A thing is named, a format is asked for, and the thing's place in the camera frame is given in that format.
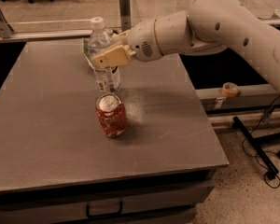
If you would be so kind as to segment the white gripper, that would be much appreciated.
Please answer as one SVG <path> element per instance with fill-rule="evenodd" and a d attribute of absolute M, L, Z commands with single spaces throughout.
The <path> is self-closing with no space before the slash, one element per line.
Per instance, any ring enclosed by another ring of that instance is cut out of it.
<path fill-rule="evenodd" d="M 113 33 L 113 46 L 91 48 L 91 66 L 93 68 L 123 66 L 128 64 L 134 55 L 142 62 L 160 59 L 162 54 L 157 44 L 155 21 L 155 19 L 141 21 L 130 31 Z"/>

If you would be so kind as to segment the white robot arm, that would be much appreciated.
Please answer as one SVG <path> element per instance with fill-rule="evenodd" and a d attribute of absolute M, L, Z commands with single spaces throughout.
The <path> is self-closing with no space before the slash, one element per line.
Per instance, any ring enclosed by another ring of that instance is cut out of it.
<path fill-rule="evenodd" d="M 191 0 L 180 12 L 137 23 L 91 57 L 98 67 L 155 61 L 168 54 L 201 56 L 231 49 L 280 94 L 280 31 L 238 0 Z"/>

